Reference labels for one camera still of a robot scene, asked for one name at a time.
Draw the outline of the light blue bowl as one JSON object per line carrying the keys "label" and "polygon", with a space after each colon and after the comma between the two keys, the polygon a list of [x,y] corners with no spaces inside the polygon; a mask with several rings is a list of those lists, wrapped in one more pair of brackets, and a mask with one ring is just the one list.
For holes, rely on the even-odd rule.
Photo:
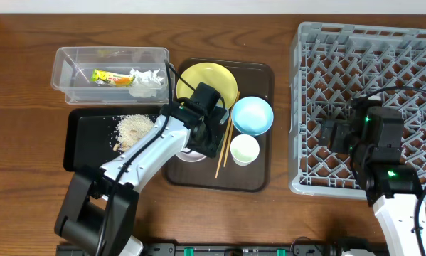
{"label": "light blue bowl", "polygon": [[267,132],[274,122],[274,112],[269,102],[255,96],[238,100],[231,117],[234,127],[241,134],[253,137]]}

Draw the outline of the white bowl with rice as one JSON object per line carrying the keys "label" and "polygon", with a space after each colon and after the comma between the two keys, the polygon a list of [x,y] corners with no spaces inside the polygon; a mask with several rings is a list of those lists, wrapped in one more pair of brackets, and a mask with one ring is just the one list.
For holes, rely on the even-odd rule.
{"label": "white bowl with rice", "polygon": [[176,154],[176,156],[180,160],[188,162],[188,163],[194,163],[194,162],[202,161],[206,157],[205,155],[200,154],[196,151],[187,151],[187,152],[180,151],[179,153]]}

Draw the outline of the yellow plate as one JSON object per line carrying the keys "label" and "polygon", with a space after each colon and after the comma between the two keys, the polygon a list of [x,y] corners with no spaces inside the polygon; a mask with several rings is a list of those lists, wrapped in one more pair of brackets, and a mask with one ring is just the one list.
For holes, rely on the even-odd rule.
{"label": "yellow plate", "polygon": [[215,88],[224,99],[226,109],[230,109],[235,102],[238,93],[237,81],[222,65],[198,63],[183,71],[181,77],[193,88],[197,88],[201,82]]}

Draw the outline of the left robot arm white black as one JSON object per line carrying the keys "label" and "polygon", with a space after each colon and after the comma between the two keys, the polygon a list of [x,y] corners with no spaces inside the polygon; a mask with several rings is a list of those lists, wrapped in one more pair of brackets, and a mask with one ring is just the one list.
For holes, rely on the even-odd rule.
{"label": "left robot arm white black", "polygon": [[73,177],[54,232],[89,255],[140,255],[143,244],[132,233],[143,188],[184,149],[214,158],[223,143],[226,109],[216,105],[203,113],[197,105],[174,102],[159,110],[153,127],[130,149],[116,157],[107,153],[115,118],[144,111],[80,108],[68,116],[63,165]]}

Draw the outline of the green orange snack wrapper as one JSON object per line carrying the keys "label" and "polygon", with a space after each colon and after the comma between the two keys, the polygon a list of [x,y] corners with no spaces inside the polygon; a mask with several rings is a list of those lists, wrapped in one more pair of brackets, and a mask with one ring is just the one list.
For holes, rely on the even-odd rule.
{"label": "green orange snack wrapper", "polygon": [[99,85],[109,85],[113,87],[127,87],[134,81],[133,75],[123,75],[105,70],[94,69],[90,81]]}

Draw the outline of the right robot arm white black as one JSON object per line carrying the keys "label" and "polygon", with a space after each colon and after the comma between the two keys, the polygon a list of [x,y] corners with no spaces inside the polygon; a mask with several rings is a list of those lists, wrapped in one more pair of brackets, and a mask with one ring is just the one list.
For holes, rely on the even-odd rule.
{"label": "right robot arm white black", "polygon": [[426,192],[416,170],[401,161],[403,128],[397,110],[360,108],[350,121],[325,119],[319,145],[349,155],[390,255],[426,255]]}

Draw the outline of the pale green cup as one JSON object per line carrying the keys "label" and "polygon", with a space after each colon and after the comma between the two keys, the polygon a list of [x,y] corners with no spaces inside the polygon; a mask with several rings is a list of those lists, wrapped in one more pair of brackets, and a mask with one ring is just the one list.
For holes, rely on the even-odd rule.
{"label": "pale green cup", "polygon": [[232,139],[230,153],[238,166],[247,166],[259,156],[260,145],[256,138],[247,134],[240,134]]}

